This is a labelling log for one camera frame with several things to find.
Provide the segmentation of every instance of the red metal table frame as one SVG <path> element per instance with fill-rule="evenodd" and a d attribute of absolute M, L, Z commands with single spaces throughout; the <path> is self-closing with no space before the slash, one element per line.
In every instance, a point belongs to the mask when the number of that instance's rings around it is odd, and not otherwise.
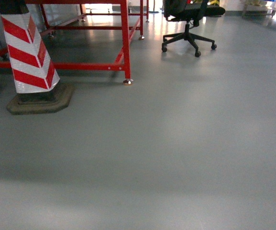
<path fill-rule="evenodd" d="M 148 1 L 147 1 L 147 12 L 143 12 L 143 0 L 140 0 L 140 13 L 128 13 L 128 2 L 127 0 L 25 0 L 26 4 L 40 4 L 41 11 L 44 17 L 44 23 L 46 30 L 41 32 L 41 35 L 47 35 L 54 30 L 122 30 L 123 47 L 118 53 L 113 63 L 70 63 L 70 62 L 54 62 L 56 69 L 73 69 L 73 70 L 111 70 L 111 71 L 124 71 L 125 81 L 124 83 L 131 83 L 131 71 L 130 71 L 130 42 L 132 41 L 134 32 L 140 30 L 140 39 L 143 39 L 143 16 L 148 19 Z M 109 13 L 109 14 L 98 14 L 93 13 L 91 15 L 120 15 L 121 26 L 69 26 L 70 23 L 75 22 L 79 19 L 86 17 L 87 13 L 83 13 L 82 4 L 119 4 L 121 6 L 121 13 Z M 43 4 L 80 4 L 81 15 L 75 17 L 65 23 L 57 26 L 50 26 Z M 136 21 L 134 26 L 129 27 L 128 15 L 138 15 L 139 19 Z M 0 50 L 0 57 L 8 52 L 7 48 Z M 0 68 L 11 68 L 9 61 L 0 61 Z"/>

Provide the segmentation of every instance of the chair base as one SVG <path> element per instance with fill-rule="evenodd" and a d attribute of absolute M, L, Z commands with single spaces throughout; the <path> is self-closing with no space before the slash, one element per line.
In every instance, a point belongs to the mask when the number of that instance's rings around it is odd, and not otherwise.
<path fill-rule="evenodd" d="M 172 43 L 172 42 L 176 42 L 179 40 L 185 40 L 190 42 L 190 44 L 195 48 L 195 56 L 198 58 L 201 53 L 199 52 L 199 47 L 198 45 L 195 43 L 195 40 L 200 40 L 200 41 L 205 41 L 205 42 L 211 42 L 212 46 L 211 49 L 216 49 L 217 45 L 215 44 L 215 41 L 206 37 L 202 37 L 199 36 L 197 34 L 192 34 L 189 32 L 189 24 L 186 24 L 186 28 L 185 28 L 185 32 L 184 33 L 176 33 L 176 34 L 166 34 L 163 35 L 163 43 L 162 43 L 162 52 L 166 52 L 167 51 L 167 45 Z"/>

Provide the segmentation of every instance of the chair seat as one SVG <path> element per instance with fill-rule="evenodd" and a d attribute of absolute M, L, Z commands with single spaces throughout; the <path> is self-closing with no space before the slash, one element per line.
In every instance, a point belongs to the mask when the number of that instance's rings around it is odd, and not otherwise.
<path fill-rule="evenodd" d="M 188 21 L 197 17 L 200 7 L 200 3 L 187 4 L 181 13 L 171 13 L 171 15 L 176 18 L 176 21 Z M 223 14 L 225 14 L 223 7 L 208 5 L 204 16 L 220 16 Z"/>

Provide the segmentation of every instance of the table leg foot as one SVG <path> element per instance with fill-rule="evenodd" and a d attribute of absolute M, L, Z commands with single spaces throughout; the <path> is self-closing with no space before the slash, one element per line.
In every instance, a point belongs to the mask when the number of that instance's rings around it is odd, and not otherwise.
<path fill-rule="evenodd" d="M 123 84 L 124 84 L 124 85 L 132 85 L 132 82 L 133 82 L 132 79 L 125 79 L 125 80 L 123 81 Z"/>

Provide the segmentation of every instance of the chair backrest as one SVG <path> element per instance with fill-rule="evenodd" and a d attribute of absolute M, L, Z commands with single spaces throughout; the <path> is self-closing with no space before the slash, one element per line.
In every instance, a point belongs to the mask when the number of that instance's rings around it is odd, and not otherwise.
<path fill-rule="evenodd" d="M 172 14 L 182 12 L 187 4 L 187 0 L 163 0 L 164 16 L 167 19 Z"/>
<path fill-rule="evenodd" d="M 188 0 L 163 0 L 164 17 L 167 19 L 171 15 L 181 13 L 187 4 Z M 205 15 L 209 0 L 202 0 L 200 10 L 195 20 L 200 20 Z"/>

